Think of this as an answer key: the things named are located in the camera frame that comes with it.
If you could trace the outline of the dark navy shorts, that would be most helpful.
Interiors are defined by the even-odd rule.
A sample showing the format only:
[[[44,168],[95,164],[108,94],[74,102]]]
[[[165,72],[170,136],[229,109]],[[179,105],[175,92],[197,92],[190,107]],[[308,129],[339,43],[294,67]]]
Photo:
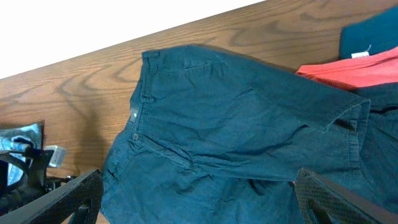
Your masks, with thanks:
[[[397,84],[345,91],[195,45],[142,54],[103,166],[110,223],[302,223],[308,168],[397,211]]]

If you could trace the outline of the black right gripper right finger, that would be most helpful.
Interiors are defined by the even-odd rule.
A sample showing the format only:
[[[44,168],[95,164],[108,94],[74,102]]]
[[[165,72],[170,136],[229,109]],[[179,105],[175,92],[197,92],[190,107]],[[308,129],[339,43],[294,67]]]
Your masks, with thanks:
[[[295,194],[305,223],[397,223],[395,213],[309,169],[298,170]]]

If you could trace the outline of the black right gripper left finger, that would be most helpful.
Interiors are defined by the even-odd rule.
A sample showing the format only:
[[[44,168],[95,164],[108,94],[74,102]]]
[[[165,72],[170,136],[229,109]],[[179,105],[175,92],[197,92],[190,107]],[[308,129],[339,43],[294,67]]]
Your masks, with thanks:
[[[103,181],[99,170],[91,170],[38,199],[1,217],[1,223],[96,223]]]

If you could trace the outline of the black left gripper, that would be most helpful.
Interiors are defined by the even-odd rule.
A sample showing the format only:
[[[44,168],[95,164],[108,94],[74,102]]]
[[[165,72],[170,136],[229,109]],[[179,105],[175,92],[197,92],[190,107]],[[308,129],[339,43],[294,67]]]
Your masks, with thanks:
[[[22,171],[21,179],[11,185],[7,184],[7,180],[1,181],[2,215],[23,207],[76,178],[75,175],[64,178],[47,176],[47,167],[54,154],[53,150],[1,151],[2,162]]]

